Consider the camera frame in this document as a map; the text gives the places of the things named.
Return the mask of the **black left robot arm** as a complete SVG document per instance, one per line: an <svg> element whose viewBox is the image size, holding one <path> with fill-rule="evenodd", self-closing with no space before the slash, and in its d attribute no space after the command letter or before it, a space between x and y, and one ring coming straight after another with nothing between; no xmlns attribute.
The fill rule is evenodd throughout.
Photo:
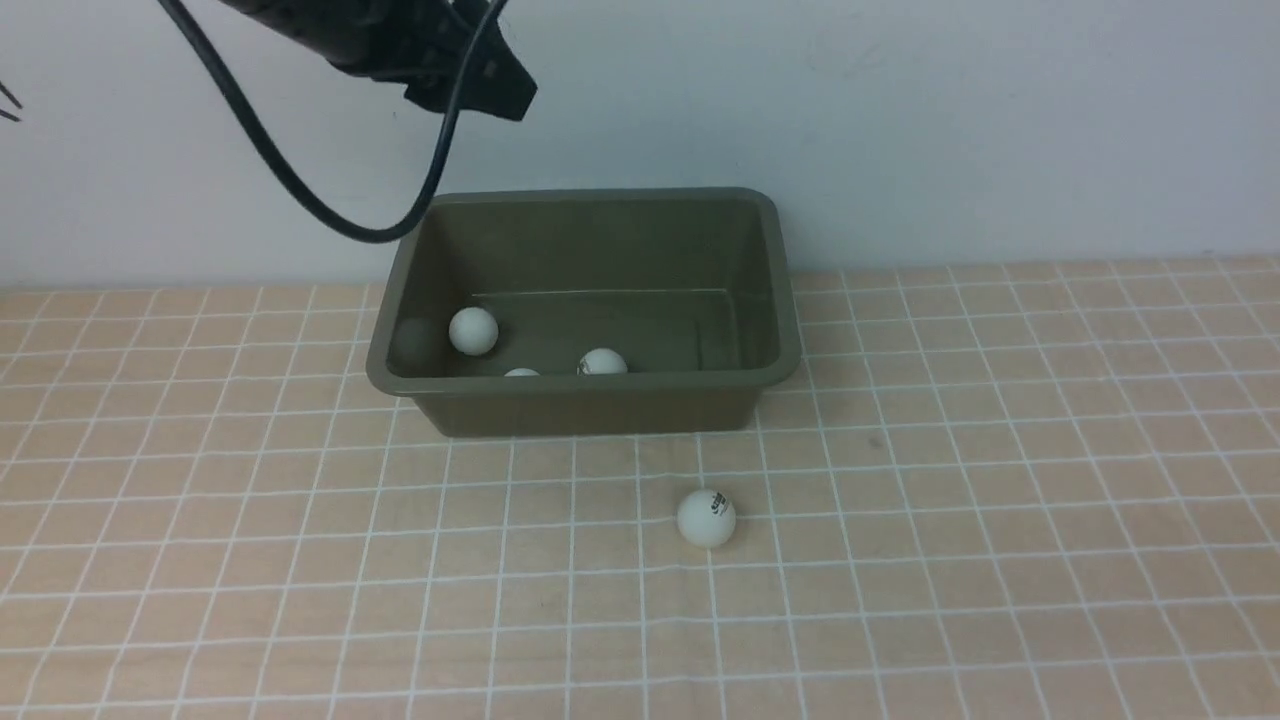
<svg viewBox="0 0 1280 720"><path fill-rule="evenodd" d="M425 111L445 114L460 64L486 1L229 1L229 8L316 53L338 70L401 85ZM461 106L503 120L525 118L535 79L500 29L486 29Z"/></svg>

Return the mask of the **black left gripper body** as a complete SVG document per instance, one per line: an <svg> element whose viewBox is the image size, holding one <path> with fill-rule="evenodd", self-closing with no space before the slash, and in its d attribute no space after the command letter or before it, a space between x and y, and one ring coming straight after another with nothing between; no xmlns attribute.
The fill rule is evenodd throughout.
<svg viewBox="0 0 1280 720"><path fill-rule="evenodd" d="M506 1L445 1L442 23L428 32L428 54L403 97L425 111L477 111L521 122L538 82L500 28Z"/></svg>

